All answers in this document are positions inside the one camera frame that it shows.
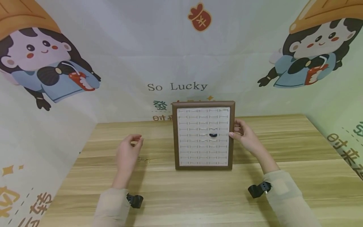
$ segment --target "beige sleeve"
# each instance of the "beige sleeve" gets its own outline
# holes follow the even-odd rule
[[[282,227],[321,227],[289,173],[267,173],[264,181],[272,185],[266,196]]]
[[[130,210],[126,189],[104,191],[97,204],[92,227],[123,227]]]

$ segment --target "ring display tray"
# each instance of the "ring display tray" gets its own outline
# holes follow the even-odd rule
[[[234,101],[173,102],[175,168],[231,170]]]

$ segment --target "printed backdrop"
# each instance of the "printed backdrop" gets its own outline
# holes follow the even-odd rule
[[[97,123],[176,101],[303,113],[363,179],[362,26],[363,0],[0,0],[0,225],[38,225]]]

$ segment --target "cartoon girl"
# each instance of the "cartoon girl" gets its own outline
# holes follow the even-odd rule
[[[39,109],[51,107],[43,94],[57,103],[99,88],[101,78],[35,0],[2,0],[0,10],[0,72]]]
[[[314,24],[319,20],[329,20],[347,13],[354,15],[363,13],[347,11],[344,8],[351,5],[333,5],[324,8],[323,2],[326,0],[309,1],[295,23],[291,25],[290,34],[282,50],[270,58],[275,67],[258,81],[259,87],[266,86],[276,77],[278,79],[274,87],[277,88],[311,85],[343,65],[343,57],[348,53],[350,43],[362,28],[363,18],[341,18],[310,27],[309,23]]]
[[[50,104],[43,93],[57,103],[93,91],[101,81],[63,34],[42,28],[20,29],[1,40],[0,69],[34,96],[39,109],[47,111]]]

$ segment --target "wooden table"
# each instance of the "wooden table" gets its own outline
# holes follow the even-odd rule
[[[323,226],[363,223],[362,181],[303,115],[243,118],[288,171]],[[40,226],[90,226],[99,195],[115,174],[115,148],[130,133],[145,138],[129,190],[144,197],[127,226],[279,226],[263,195],[247,188],[262,180],[256,160],[234,145],[232,171],[175,171],[172,122],[98,124]]]

